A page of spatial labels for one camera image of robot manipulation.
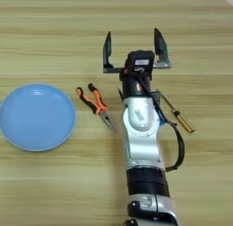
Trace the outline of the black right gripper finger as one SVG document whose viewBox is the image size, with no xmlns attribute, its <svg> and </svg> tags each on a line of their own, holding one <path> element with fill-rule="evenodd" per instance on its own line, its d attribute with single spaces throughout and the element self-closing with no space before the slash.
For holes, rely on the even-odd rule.
<svg viewBox="0 0 233 226">
<path fill-rule="evenodd" d="M 103 65 L 110 66 L 109 57 L 111 56 L 111 32 L 108 32 L 106 35 L 106 40 L 103 46 Z"/>
<path fill-rule="evenodd" d="M 169 63 L 168 51 L 167 51 L 167 43 L 162 36 L 161 32 L 155 28 L 154 29 L 154 47 L 155 52 L 158 57 L 158 63 Z"/>
</svg>

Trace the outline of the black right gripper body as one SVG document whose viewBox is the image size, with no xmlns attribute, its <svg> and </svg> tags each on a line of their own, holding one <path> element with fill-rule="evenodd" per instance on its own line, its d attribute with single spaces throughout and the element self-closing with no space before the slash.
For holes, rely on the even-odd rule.
<svg viewBox="0 0 233 226">
<path fill-rule="evenodd" d="M 121 98 L 148 97 L 151 92 L 152 71 L 166 68 L 171 68 L 171 64 L 156 62 L 152 67 L 149 65 L 131 67 L 129 64 L 125 64 L 123 67 L 114 67 L 110 64 L 110 66 L 103 65 L 103 73 L 119 74 L 119 80 L 122 82 L 122 89 L 119 90 Z"/>
</svg>

